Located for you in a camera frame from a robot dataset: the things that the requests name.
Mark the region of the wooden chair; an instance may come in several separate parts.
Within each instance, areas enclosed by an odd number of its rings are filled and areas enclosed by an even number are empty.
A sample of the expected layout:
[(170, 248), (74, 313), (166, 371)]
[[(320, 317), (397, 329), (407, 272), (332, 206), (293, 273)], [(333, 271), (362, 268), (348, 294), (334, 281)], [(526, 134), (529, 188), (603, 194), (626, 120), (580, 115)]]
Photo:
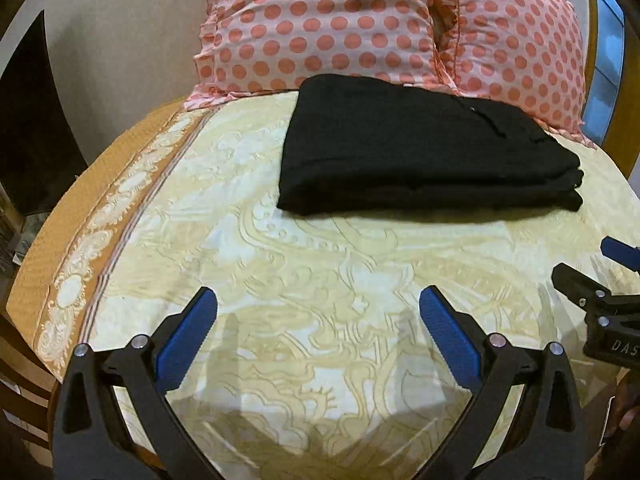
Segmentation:
[(1, 478), (52, 479), (32, 452), (51, 457), (53, 378), (15, 326), (1, 315)]

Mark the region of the pink polka dot pillow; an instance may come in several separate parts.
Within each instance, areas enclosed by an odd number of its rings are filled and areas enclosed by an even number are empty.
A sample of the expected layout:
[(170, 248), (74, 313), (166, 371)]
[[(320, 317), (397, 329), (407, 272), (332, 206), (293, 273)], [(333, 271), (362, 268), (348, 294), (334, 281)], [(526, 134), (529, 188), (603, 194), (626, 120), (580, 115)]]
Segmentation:
[(439, 57), (457, 92), (505, 102), (587, 144), (582, 32), (567, 0), (434, 0)]
[(188, 110), (294, 90), (321, 74), (450, 92), (432, 0), (205, 0)]

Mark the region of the window with wooden frame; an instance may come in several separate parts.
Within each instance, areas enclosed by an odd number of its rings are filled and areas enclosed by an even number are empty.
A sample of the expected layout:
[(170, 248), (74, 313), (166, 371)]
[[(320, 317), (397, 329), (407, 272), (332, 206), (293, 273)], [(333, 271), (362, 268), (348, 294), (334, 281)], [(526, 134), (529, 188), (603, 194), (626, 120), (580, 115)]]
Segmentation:
[(618, 0), (568, 0), (586, 40), (582, 132), (627, 179), (639, 163), (639, 37)]

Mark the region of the cream patterned bed sheet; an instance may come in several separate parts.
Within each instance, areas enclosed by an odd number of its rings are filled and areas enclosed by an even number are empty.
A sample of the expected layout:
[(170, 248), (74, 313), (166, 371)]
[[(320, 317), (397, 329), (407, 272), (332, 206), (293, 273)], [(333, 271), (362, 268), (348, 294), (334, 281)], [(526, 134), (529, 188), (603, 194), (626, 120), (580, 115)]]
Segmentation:
[(408, 479), (469, 396), (418, 315), (436, 285), (518, 346), (559, 341), (582, 402), (614, 366), (585, 357), (582, 311), (553, 288), (564, 262), (618, 294), (638, 278), (602, 257), (639, 240), (639, 201), (604, 151), (572, 143), (577, 212), (441, 211), (296, 218), (277, 206), (292, 93), (153, 110), (58, 202), (6, 310), (62, 377), (73, 348), (151, 333), (201, 287), (218, 318), (169, 402), (229, 478)]

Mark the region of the black pants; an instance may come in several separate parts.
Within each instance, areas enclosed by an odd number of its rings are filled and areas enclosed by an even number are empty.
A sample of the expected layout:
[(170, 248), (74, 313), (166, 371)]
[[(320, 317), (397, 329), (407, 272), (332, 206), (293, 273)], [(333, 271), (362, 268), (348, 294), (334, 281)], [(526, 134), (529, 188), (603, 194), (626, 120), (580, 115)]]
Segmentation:
[(305, 80), (285, 133), (279, 209), (582, 206), (579, 157), (520, 108), (364, 77)]

